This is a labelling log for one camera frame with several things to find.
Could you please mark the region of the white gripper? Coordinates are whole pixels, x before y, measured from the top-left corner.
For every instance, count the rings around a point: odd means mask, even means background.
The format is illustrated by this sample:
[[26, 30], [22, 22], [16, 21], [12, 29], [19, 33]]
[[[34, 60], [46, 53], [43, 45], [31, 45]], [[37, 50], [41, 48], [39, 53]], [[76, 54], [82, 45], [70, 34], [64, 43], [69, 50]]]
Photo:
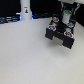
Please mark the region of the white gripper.
[[76, 11], [80, 7], [80, 4], [75, 0], [62, 0], [61, 5], [63, 10], [72, 10], [72, 11]]

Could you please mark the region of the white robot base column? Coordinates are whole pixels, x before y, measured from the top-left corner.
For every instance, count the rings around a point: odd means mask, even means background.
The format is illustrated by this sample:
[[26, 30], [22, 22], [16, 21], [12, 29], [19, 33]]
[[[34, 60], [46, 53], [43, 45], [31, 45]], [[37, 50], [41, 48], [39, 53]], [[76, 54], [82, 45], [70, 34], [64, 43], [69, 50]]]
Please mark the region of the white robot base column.
[[30, 9], [30, 0], [20, 0], [21, 2], [21, 19], [31, 20], [32, 12]]

